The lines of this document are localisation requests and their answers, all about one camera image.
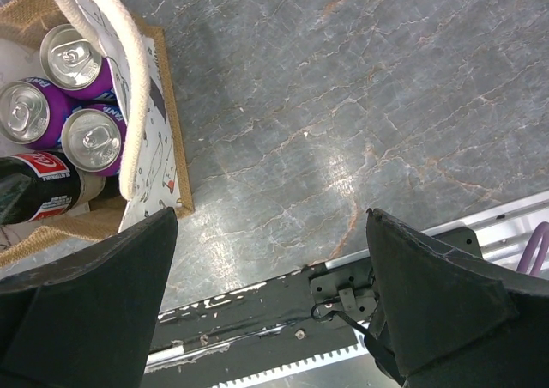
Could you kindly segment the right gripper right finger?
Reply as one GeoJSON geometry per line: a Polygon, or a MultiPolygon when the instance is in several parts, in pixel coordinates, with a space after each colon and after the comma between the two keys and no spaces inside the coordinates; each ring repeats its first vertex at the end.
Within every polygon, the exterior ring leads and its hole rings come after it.
{"type": "Polygon", "coordinates": [[[545,387],[548,282],[416,231],[381,209],[366,235],[408,387],[545,387]]]}

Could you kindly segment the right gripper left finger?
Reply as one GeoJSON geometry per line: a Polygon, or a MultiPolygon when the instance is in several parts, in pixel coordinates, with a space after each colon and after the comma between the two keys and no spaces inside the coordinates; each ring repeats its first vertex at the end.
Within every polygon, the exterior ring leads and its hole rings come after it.
{"type": "Polygon", "coordinates": [[[137,387],[177,240],[163,209],[1,281],[3,387],[137,387]]]}

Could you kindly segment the cola glass bottle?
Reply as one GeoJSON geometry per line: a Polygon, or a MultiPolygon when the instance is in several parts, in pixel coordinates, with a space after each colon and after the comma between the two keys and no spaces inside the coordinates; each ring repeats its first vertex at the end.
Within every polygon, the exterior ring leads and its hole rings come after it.
{"type": "Polygon", "coordinates": [[[67,213],[91,200],[119,196],[118,178],[75,167],[60,151],[33,151],[1,159],[1,224],[67,213]]]}

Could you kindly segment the purple soda can front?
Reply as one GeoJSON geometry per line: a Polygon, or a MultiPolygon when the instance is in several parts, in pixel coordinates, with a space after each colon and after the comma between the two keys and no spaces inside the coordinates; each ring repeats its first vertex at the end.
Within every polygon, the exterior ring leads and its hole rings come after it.
{"type": "Polygon", "coordinates": [[[118,175],[127,125],[118,106],[93,104],[65,121],[61,146],[77,168],[99,176],[118,175]]]}

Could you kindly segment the purple soda can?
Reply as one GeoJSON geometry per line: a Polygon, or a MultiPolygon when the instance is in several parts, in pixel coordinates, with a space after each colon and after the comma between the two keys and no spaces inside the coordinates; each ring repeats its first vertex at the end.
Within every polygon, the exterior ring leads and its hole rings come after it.
{"type": "Polygon", "coordinates": [[[27,77],[1,89],[1,134],[30,149],[58,148],[67,118],[82,108],[61,88],[40,77],[27,77]]]}
{"type": "Polygon", "coordinates": [[[127,125],[118,106],[93,104],[65,121],[61,146],[77,168],[99,176],[118,175],[127,125]]]}
{"type": "Polygon", "coordinates": [[[117,103],[107,60],[70,24],[54,27],[45,35],[39,58],[46,78],[69,97],[117,103]]]}

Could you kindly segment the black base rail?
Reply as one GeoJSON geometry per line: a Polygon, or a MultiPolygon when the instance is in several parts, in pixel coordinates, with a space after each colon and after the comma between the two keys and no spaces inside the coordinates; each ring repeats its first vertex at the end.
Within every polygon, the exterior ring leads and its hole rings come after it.
{"type": "Polygon", "coordinates": [[[377,297],[368,251],[159,314],[144,387],[216,387],[360,343],[377,297]]]}

